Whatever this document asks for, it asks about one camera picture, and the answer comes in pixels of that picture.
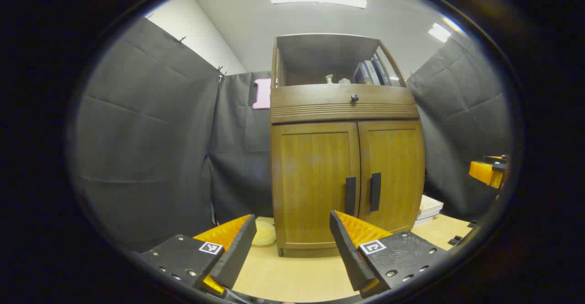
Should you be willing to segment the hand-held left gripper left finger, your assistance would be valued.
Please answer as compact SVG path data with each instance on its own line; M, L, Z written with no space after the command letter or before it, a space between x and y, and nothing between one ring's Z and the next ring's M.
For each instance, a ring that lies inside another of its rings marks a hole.
M138 253L148 266L189 288L224 298L234 287L255 237L248 214L196 236L173 235Z

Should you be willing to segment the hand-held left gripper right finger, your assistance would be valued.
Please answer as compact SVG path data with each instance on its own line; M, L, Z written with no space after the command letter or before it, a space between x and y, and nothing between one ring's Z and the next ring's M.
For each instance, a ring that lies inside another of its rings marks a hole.
M364 299L405 288L450 253L411 231L392 233L338 210L330 212L330 231L351 286Z

